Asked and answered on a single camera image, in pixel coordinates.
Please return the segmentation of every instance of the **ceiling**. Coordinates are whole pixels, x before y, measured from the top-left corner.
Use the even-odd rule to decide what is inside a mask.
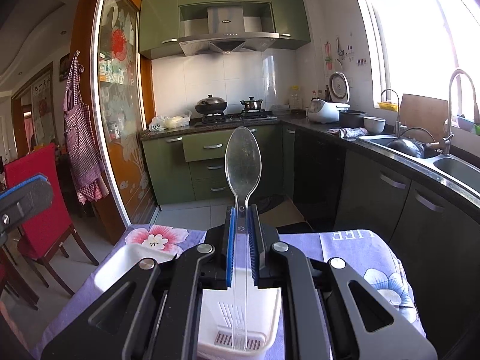
[[[0,92],[70,43],[78,0],[20,0],[0,28]]]

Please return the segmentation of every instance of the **clear plastic spoon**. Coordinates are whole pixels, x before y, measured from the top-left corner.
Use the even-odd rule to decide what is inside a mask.
[[[225,174],[235,196],[235,241],[233,250],[232,347],[246,350],[247,282],[250,248],[247,231],[248,200],[262,174],[262,158],[255,137],[246,127],[234,130],[226,146]],[[236,274],[244,269],[244,275]]]

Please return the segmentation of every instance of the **faucet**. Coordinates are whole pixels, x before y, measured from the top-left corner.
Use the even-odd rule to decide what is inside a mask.
[[[382,95],[383,95],[386,91],[392,91],[392,92],[395,93],[395,95],[397,96],[397,100],[398,100],[398,113],[397,113],[397,121],[395,122],[395,137],[396,137],[396,138],[400,138],[401,130],[402,130],[402,129],[404,129],[404,130],[407,129],[407,126],[402,126],[402,123],[400,123],[400,98],[398,97],[398,93],[397,93],[397,92],[395,92],[393,89],[387,88],[387,89],[384,89],[384,90],[382,91],[382,93],[380,93],[380,100],[382,99]]]
[[[469,76],[467,72],[465,72],[463,69],[455,69],[454,72],[452,73],[452,76],[450,77],[450,83],[448,85],[448,114],[447,114],[447,131],[445,133],[445,137],[440,138],[440,142],[435,142],[435,143],[428,143],[427,146],[432,148],[432,149],[440,149],[442,153],[446,156],[450,155],[450,146],[452,144],[452,86],[453,86],[453,81],[459,74],[464,74],[470,81],[470,84],[472,86],[472,92],[473,92],[473,106],[474,106],[474,114],[475,114],[475,119],[480,119],[479,118],[479,110],[477,106],[477,94],[475,92],[475,86],[473,85],[473,80]]]

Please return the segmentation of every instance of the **yellow basket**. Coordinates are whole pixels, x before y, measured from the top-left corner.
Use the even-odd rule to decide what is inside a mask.
[[[389,111],[395,111],[398,112],[398,104],[393,104],[393,103],[377,103],[380,109],[387,109]]]

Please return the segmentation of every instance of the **plastic bag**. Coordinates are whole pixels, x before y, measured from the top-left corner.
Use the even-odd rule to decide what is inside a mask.
[[[191,111],[185,110],[184,114],[169,117],[169,116],[155,116],[152,123],[148,125],[150,131],[163,131],[166,128],[178,128],[188,126],[190,123]]]

